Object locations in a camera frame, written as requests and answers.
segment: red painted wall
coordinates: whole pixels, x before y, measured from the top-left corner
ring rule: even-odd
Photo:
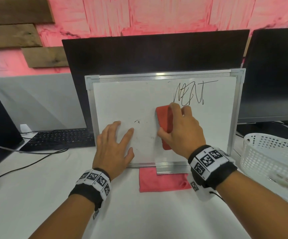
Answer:
[[[37,25],[44,46],[62,39],[288,27],[288,0],[49,0],[55,24]],[[0,77],[69,72],[28,68],[0,50]]]

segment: hand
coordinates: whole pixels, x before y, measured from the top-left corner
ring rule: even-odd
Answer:
[[[123,136],[120,143],[116,142],[116,130],[121,124],[115,121],[109,124],[96,139],[96,153],[92,168],[104,169],[110,176],[111,181],[119,176],[134,158],[133,148],[129,148],[124,157],[125,149],[129,144],[134,128],[130,128]]]
[[[192,152],[206,144],[203,129],[193,117],[190,106],[181,109],[179,104],[171,103],[170,107],[173,112],[173,131],[167,133],[160,127],[157,135],[170,145],[175,153],[188,159]]]

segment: person's left hand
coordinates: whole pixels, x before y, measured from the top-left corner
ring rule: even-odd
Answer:
[[[116,130],[121,124],[115,121],[109,124],[96,139],[96,154],[92,168],[100,168],[105,170],[111,181],[119,176],[134,158],[133,148],[129,148],[127,155],[124,157],[125,150],[129,144],[134,128],[130,128],[123,136],[120,143],[116,142]]]

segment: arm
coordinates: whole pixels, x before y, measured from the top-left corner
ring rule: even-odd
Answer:
[[[120,143],[116,142],[116,130],[120,121],[107,125],[96,139],[96,154],[92,168],[105,170],[110,179],[119,176],[134,158],[133,148],[124,157],[134,129],[124,135]],[[56,209],[29,239],[80,239],[94,212],[95,205],[87,198],[72,194]]]
[[[186,159],[206,145],[203,130],[189,106],[170,104],[173,131],[158,136]],[[232,172],[216,190],[252,238],[288,238],[288,203],[242,173]]]

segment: black marker writing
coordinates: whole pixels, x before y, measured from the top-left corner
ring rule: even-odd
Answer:
[[[193,91],[195,91],[195,97],[197,99],[197,102],[198,103],[202,103],[202,105],[204,105],[204,98],[203,98],[204,84],[211,83],[211,82],[216,82],[216,81],[218,81],[218,80],[209,81],[209,82],[204,82],[203,81],[202,83],[198,83],[198,84],[196,84],[195,81],[193,81],[193,82],[189,83],[188,85],[186,85],[186,83],[184,83],[182,86],[181,86],[181,83],[179,83],[178,87],[176,88],[176,91],[174,93],[173,102],[175,102],[175,100],[177,98],[178,101],[181,102],[182,106],[190,105],[191,100],[194,97],[194,92]],[[201,91],[200,99],[198,99],[198,97],[197,97],[196,85],[202,85],[202,91]],[[187,96],[187,95],[185,96],[185,94],[189,90],[190,90],[189,96]]]

